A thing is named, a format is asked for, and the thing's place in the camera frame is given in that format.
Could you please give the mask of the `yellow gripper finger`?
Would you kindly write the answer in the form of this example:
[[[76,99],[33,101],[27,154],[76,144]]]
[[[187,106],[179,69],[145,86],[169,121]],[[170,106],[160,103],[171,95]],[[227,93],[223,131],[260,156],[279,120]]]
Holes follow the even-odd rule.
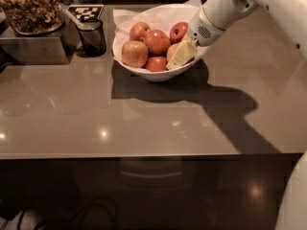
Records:
[[[191,39],[184,39],[173,44],[167,51],[167,68],[178,69],[191,60],[197,53],[198,48]]]

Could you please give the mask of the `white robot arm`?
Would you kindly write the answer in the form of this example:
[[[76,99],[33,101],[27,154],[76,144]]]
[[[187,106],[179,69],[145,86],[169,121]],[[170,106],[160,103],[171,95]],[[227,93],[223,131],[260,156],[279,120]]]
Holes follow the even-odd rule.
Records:
[[[307,58],[307,0],[206,0],[189,22],[187,34],[167,67],[178,69],[199,46],[216,42],[235,21],[262,7]],[[307,152],[300,156],[288,179],[275,230],[307,230]]]

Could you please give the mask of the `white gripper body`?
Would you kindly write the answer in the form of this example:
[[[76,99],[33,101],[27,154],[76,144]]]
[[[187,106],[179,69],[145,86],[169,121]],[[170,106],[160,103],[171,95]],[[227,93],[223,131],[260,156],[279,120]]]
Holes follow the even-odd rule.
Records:
[[[199,46],[213,44],[224,34],[224,19],[216,10],[202,6],[189,22],[187,35]]]

